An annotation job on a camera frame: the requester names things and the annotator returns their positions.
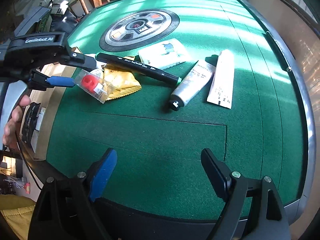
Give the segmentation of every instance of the green table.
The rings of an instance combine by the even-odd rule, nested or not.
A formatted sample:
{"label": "green table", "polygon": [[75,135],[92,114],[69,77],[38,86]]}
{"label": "green table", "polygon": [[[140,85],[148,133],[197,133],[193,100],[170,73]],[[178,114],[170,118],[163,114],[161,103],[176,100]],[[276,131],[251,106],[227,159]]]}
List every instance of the green table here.
{"label": "green table", "polygon": [[[155,8],[180,18],[178,27],[159,41],[176,38],[192,57],[169,73],[184,77],[197,60],[224,49],[233,52],[232,109],[207,103],[211,82],[178,112],[166,107],[172,88],[138,74],[142,90],[105,104],[78,87],[67,88],[47,162],[71,177],[112,147],[118,162],[104,198],[155,215],[211,220],[224,202],[200,163],[201,150],[208,147],[231,170],[255,179],[270,176],[283,203],[298,199],[307,147],[299,93],[286,62],[279,61],[266,31],[239,0],[117,0],[87,15],[69,44],[84,54],[105,52],[99,40],[111,24]],[[135,56],[138,50],[113,54]],[[249,208],[250,199],[244,216]]]}

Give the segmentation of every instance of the bolt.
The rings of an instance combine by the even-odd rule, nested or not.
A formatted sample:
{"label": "bolt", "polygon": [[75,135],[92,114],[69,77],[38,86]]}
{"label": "bolt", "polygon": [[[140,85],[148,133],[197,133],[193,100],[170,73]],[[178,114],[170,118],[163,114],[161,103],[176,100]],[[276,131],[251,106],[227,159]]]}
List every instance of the bolt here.
{"label": "bolt", "polygon": [[84,172],[84,171],[80,171],[80,172],[78,172],[78,174],[77,174],[77,177],[79,178],[79,179],[82,179],[82,178],[84,178],[86,176],[86,173]]}
{"label": "bolt", "polygon": [[234,176],[235,178],[240,178],[241,174],[238,171],[233,171],[232,176]]}
{"label": "bolt", "polygon": [[51,183],[51,182],[53,182],[53,181],[54,181],[54,177],[48,177],[48,178],[47,178],[47,182],[48,182],[48,183]]}
{"label": "bolt", "polygon": [[270,178],[269,176],[265,176],[265,177],[264,177],[264,180],[265,180],[266,182],[271,182],[271,178]]}

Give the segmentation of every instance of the yellow snack packet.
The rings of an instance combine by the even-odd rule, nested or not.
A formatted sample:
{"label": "yellow snack packet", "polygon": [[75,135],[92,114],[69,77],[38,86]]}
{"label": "yellow snack packet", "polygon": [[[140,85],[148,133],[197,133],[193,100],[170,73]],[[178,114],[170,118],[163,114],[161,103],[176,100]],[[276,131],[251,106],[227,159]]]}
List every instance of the yellow snack packet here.
{"label": "yellow snack packet", "polygon": [[116,87],[115,91],[108,96],[107,100],[123,97],[141,89],[140,83],[131,72],[108,64],[104,66],[103,78]]}

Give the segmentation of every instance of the human hand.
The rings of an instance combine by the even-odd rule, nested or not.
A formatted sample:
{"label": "human hand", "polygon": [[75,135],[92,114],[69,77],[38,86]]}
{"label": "human hand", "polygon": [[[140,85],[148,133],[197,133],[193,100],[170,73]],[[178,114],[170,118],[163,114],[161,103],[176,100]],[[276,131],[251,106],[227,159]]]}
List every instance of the human hand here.
{"label": "human hand", "polygon": [[4,145],[9,146],[9,144],[12,142],[14,138],[14,132],[16,130],[16,124],[22,119],[22,109],[21,107],[23,106],[28,106],[31,103],[30,97],[27,95],[24,95],[20,102],[19,105],[12,111],[11,114],[11,119],[9,122],[4,127],[4,135],[2,137],[2,143]]}

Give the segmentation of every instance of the black marker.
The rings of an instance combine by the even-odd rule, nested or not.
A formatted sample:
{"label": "black marker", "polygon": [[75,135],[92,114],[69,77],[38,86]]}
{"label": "black marker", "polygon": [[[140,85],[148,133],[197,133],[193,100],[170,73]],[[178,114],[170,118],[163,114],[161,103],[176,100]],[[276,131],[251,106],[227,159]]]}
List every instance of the black marker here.
{"label": "black marker", "polygon": [[151,67],[149,65],[140,63],[138,61],[130,60],[127,58],[114,56],[106,53],[98,53],[96,55],[96,60],[110,65],[120,67],[126,70],[130,70],[139,74],[143,74],[147,77],[165,82],[173,87],[176,87],[180,84],[181,78],[175,75],[172,75],[161,69]]}

